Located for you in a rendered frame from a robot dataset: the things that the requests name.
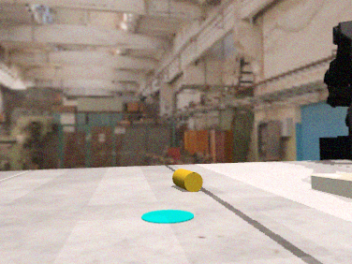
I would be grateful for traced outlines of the yellow cylinder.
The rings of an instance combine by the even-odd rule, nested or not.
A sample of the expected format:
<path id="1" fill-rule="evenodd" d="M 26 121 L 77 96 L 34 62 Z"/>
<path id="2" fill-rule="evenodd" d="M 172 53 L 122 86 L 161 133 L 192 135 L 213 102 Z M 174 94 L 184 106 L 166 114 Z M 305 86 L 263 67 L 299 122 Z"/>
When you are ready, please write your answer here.
<path id="1" fill-rule="evenodd" d="M 186 169 L 177 169 L 173 173 L 172 181 L 190 192 L 197 192 L 203 184 L 202 177 L 198 173 Z"/>

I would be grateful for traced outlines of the cyan circle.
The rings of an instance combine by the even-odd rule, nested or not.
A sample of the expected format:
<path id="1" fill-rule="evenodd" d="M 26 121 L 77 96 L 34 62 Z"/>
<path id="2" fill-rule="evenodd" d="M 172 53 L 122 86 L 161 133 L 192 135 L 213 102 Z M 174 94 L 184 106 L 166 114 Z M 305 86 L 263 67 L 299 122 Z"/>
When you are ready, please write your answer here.
<path id="1" fill-rule="evenodd" d="M 194 217 L 191 212 L 181 210 L 158 210 L 145 213 L 141 216 L 143 221 L 153 224 L 179 223 Z"/>

